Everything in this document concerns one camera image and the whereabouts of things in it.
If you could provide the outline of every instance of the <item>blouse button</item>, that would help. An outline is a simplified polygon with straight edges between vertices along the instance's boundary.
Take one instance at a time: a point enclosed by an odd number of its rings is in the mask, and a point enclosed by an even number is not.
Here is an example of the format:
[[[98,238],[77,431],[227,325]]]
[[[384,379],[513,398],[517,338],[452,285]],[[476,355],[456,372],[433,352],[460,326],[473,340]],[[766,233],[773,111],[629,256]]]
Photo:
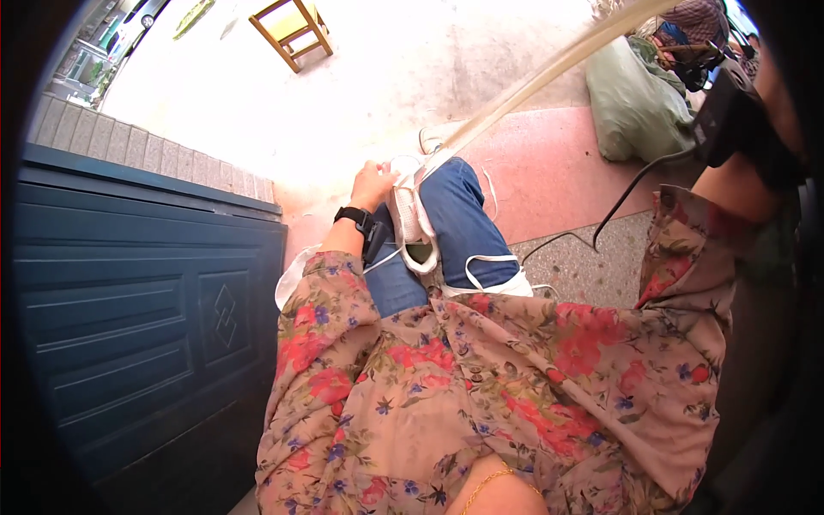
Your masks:
[[[667,209],[672,209],[675,207],[675,197],[670,193],[662,194],[661,204],[663,204]]]

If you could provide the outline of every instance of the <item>white car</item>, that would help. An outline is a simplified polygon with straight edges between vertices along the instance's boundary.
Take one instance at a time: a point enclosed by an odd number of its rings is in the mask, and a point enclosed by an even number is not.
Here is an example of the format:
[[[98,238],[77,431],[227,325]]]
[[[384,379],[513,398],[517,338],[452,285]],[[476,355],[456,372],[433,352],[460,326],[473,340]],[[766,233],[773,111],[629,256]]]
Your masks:
[[[126,15],[106,44],[110,63],[117,64],[132,53],[168,2],[169,0],[138,0],[134,4],[134,8]]]

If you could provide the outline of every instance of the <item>gold bracelet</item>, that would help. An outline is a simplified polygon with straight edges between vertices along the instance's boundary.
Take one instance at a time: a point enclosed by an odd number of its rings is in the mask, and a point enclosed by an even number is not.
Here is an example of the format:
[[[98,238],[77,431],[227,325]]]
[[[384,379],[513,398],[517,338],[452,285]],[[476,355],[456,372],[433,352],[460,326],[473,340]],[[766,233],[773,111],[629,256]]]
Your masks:
[[[491,480],[495,479],[496,477],[500,477],[501,475],[510,475],[510,474],[515,474],[515,471],[514,471],[514,470],[512,470],[511,468],[509,468],[509,465],[507,465],[507,462],[506,462],[506,461],[501,461],[501,463],[503,463],[503,466],[507,467],[507,470],[505,470],[505,471],[497,471],[497,472],[493,472],[493,473],[492,473],[492,474],[490,474],[490,475],[487,475],[487,476],[484,478],[484,480],[483,480],[483,481],[481,481],[481,482],[480,482],[480,484],[479,484],[478,486],[476,486],[476,487],[475,487],[475,491],[473,491],[473,492],[472,492],[472,495],[470,495],[470,496],[469,496],[469,498],[466,500],[466,505],[464,505],[464,509],[463,509],[463,511],[461,512],[461,515],[466,515],[466,510],[468,510],[468,509],[469,509],[469,507],[470,507],[470,505],[472,504],[472,502],[473,502],[473,501],[475,501],[475,497],[478,495],[478,492],[480,492],[480,489],[484,488],[484,485],[486,485],[487,483],[489,483]],[[537,489],[537,488],[535,488],[535,487],[534,487],[534,486],[532,486],[532,485],[529,485],[529,487],[530,487],[530,488],[532,488],[533,490],[535,490],[535,493],[536,493],[536,494],[538,494],[538,495],[540,495],[540,496],[541,496],[541,499],[543,499],[543,498],[544,498],[544,496],[541,494],[541,492],[540,492],[540,491],[538,491],[538,489]]]

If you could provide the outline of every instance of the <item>knee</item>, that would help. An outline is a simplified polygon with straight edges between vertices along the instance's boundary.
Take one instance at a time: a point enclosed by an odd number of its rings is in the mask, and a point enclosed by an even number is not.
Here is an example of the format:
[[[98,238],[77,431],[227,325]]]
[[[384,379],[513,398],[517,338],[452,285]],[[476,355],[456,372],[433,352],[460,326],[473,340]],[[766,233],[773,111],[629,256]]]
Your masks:
[[[451,186],[463,186],[467,181],[477,180],[472,166],[459,157],[451,157],[421,183],[421,195],[448,191]]]

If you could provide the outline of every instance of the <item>blue jeans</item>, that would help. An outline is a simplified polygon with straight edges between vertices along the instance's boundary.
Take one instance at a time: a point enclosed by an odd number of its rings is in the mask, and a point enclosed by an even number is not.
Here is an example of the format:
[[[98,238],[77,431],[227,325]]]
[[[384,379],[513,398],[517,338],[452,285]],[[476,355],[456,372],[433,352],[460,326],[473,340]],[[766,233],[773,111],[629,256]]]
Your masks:
[[[511,255],[500,231],[484,213],[484,195],[478,176],[463,159],[453,157],[420,186],[420,198],[435,229],[441,250],[443,278],[453,288],[474,288],[466,277],[466,259],[471,255]],[[392,232],[377,254],[375,263],[394,252],[395,232],[389,210],[381,204],[375,221]],[[516,261],[491,263],[472,260],[470,272],[484,288],[506,283],[517,274]],[[381,317],[428,303],[426,289],[404,265],[400,254],[366,274],[366,283]]]

